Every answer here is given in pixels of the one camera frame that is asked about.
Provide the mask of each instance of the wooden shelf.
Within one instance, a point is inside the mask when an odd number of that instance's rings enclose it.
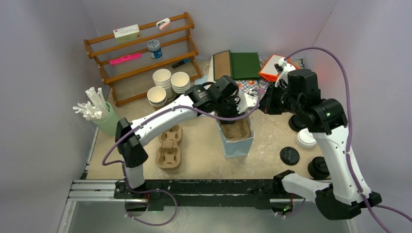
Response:
[[[133,96],[133,97],[130,97],[130,98],[127,98],[127,99],[124,99],[124,100],[118,100],[117,95],[116,95],[116,91],[115,91],[114,85],[113,85],[113,83],[115,83],[117,81],[127,79],[129,77],[140,74],[142,72],[146,72],[146,71],[151,70],[151,69],[156,69],[156,68],[159,68],[161,66],[164,66],[164,65],[167,65],[167,64],[170,64],[170,63],[175,63],[175,62],[181,61],[183,59],[189,58],[191,63],[193,64],[196,72],[197,72],[197,74],[192,76],[190,79],[194,80],[194,79],[200,78],[202,76],[202,72],[201,72],[201,70],[200,70],[199,66],[197,65],[196,60],[194,58],[194,56],[198,55],[199,52],[198,52],[198,49],[197,49],[196,45],[194,44],[193,39],[190,35],[190,29],[194,28],[194,23],[193,23],[192,18],[190,17],[190,15],[187,12],[185,12],[184,14],[181,14],[181,15],[178,15],[178,16],[173,16],[173,17],[170,17],[169,19],[171,21],[175,21],[175,20],[179,20],[179,19],[185,19],[186,24],[182,27],[178,27],[178,28],[175,28],[175,29],[170,29],[168,31],[164,31],[164,32],[157,33],[157,34],[154,34],[154,35],[142,37],[138,40],[129,41],[129,42],[126,42],[126,43],[123,43],[123,44],[115,45],[115,46],[112,46],[112,47],[109,47],[109,48],[106,48],[106,49],[103,49],[103,50],[98,50],[98,51],[93,51],[91,45],[115,38],[113,33],[107,34],[107,35],[104,35],[104,36],[100,36],[100,37],[97,37],[97,38],[94,38],[94,39],[90,39],[90,40],[84,40],[86,54],[90,59],[95,60],[95,62],[97,64],[97,67],[99,69],[100,76],[102,77],[102,82],[104,84],[109,85],[110,92],[113,95],[113,100],[114,100],[114,103],[116,104],[116,106],[120,106],[122,104],[126,104],[126,103],[129,103],[131,101],[134,101],[134,100],[137,100],[137,99],[140,99],[140,98],[143,98],[143,97],[146,96],[147,93],[141,93],[141,94],[138,94],[136,96]],[[144,30],[144,29],[147,29],[147,28],[155,27],[156,23],[157,23],[157,21],[156,22],[151,22],[151,23],[148,23],[148,24],[144,24],[144,25],[139,25],[139,29]],[[161,61],[161,62],[154,63],[154,64],[149,65],[149,66],[138,68],[138,69],[126,72],[124,74],[120,74],[120,75],[110,77],[107,74],[106,69],[104,68],[104,65],[109,64],[110,60],[100,61],[100,59],[97,57],[97,56],[105,54],[105,53],[120,50],[120,49],[123,49],[123,48],[128,47],[128,46],[136,45],[136,44],[139,44],[139,43],[142,43],[142,42],[146,42],[148,40],[159,38],[159,37],[165,36],[165,35],[170,35],[170,34],[173,34],[173,33],[176,33],[176,32],[180,32],[180,31],[186,31],[186,36],[175,39],[175,40],[171,40],[171,41],[168,41],[168,42],[163,42],[163,43],[161,43],[161,47],[163,48],[163,47],[166,47],[166,46],[169,46],[169,45],[173,45],[173,44],[176,44],[176,43],[186,41],[187,45],[188,45],[188,52],[187,53],[176,56],[176,57],[173,57],[173,58],[170,58],[170,59],[167,59],[167,60],[164,60],[164,61]],[[123,57],[123,56],[126,56],[126,55],[131,55],[131,54],[136,54],[136,53],[145,53],[145,52],[148,52],[147,48],[142,49],[142,50],[138,50],[138,51],[134,51],[134,52],[131,52],[131,53],[127,53],[127,54],[124,54],[122,56],[115,57],[113,59],[120,58],[120,57]]]

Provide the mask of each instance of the green folder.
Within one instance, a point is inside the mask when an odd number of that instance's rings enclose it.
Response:
[[[232,79],[258,79],[260,61],[257,52],[232,52],[230,53]]]

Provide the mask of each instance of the pink marker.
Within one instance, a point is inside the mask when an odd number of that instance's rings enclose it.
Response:
[[[127,55],[121,58],[117,58],[117,59],[112,59],[110,60],[110,65],[114,66],[116,64],[122,63],[122,62],[127,62],[136,58],[141,57],[141,53],[136,53],[136,54],[132,54],[132,55]]]

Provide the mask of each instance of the blue jar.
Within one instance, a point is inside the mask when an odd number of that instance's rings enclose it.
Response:
[[[149,42],[147,42],[147,49],[149,50],[151,58],[159,58],[162,56],[162,48],[158,40],[149,40]]]

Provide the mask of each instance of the white wall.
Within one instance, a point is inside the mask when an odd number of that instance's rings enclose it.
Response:
[[[0,1],[1,232],[56,232],[95,127],[72,111],[100,86],[80,0]]]
[[[412,2],[339,0],[315,45],[330,49],[349,77],[353,148],[363,176],[383,204],[412,215]],[[312,51],[323,97],[345,104],[344,83],[335,62]],[[375,212],[396,233],[411,232],[407,220]],[[384,232],[367,210],[357,218],[362,232]]]
[[[311,46],[336,1],[83,0],[101,35],[187,11],[195,24],[192,36],[200,58],[224,50],[259,52],[269,57],[274,52],[286,54]]]

